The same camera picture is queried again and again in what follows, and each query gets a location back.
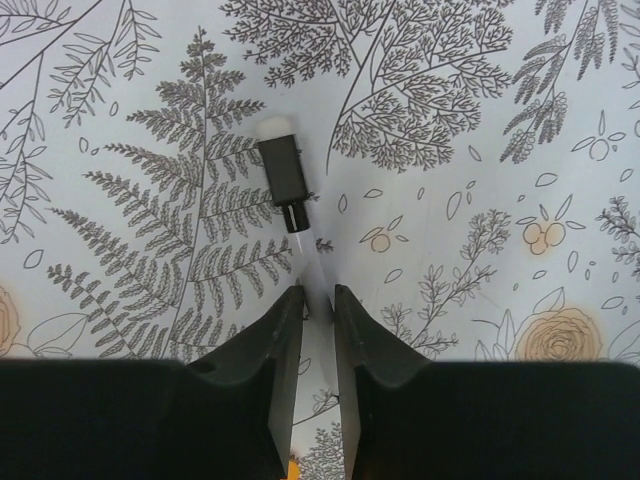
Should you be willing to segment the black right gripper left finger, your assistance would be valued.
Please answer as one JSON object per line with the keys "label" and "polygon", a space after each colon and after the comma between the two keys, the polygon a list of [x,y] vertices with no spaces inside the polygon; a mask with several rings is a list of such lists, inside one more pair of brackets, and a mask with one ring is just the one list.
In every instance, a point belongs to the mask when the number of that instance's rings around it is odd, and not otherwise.
{"label": "black right gripper left finger", "polygon": [[5,360],[5,479],[282,479],[304,293],[189,363]]}

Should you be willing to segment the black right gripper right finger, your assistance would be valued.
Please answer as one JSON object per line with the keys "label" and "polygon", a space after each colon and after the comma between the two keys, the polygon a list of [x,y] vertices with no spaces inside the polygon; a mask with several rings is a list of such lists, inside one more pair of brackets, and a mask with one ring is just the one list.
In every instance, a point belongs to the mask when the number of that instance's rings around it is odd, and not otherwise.
{"label": "black right gripper right finger", "polygon": [[431,361],[344,285],[334,316],[349,479],[635,479],[639,371]]}

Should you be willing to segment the white marker black cap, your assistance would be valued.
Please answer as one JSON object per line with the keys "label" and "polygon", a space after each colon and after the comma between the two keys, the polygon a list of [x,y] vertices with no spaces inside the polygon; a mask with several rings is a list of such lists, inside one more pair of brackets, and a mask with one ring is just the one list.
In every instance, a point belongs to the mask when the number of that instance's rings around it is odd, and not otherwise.
{"label": "white marker black cap", "polygon": [[276,116],[261,121],[256,131],[273,204],[281,209],[287,232],[295,239],[301,254],[299,278],[309,316],[330,323],[333,310],[306,209],[309,190],[293,126],[287,118]]}

